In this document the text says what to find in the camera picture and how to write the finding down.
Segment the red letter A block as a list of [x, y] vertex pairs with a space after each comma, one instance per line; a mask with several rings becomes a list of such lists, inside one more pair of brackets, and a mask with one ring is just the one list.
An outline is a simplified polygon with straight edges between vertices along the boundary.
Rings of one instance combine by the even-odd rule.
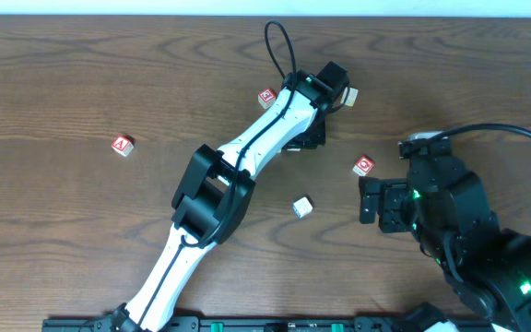
[[112, 142], [112, 149], [123, 157], [127, 157], [133, 148], [133, 142], [126, 136], [118, 136]]

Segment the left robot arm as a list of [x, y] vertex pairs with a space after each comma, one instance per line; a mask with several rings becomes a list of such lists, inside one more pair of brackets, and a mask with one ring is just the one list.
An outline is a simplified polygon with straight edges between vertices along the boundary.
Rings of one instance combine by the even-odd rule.
[[111, 315], [111, 331], [159, 331], [171, 320], [185, 284], [204, 256], [238, 228], [255, 179], [283, 150], [325, 143], [325, 117], [338, 110], [348, 89], [346, 69], [329, 62], [316, 75], [284, 77], [274, 104], [231, 142], [201, 146], [192, 156], [171, 201], [166, 245], [137, 295]]

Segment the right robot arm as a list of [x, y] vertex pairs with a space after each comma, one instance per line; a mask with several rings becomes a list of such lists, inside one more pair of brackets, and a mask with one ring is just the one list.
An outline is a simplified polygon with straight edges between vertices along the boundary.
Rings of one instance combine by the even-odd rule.
[[449, 140], [411, 151], [401, 179], [359, 179], [360, 222], [408, 232], [432, 258], [460, 302], [510, 331], [531, 331], [531, 236], [504, 229], [478, 175]]

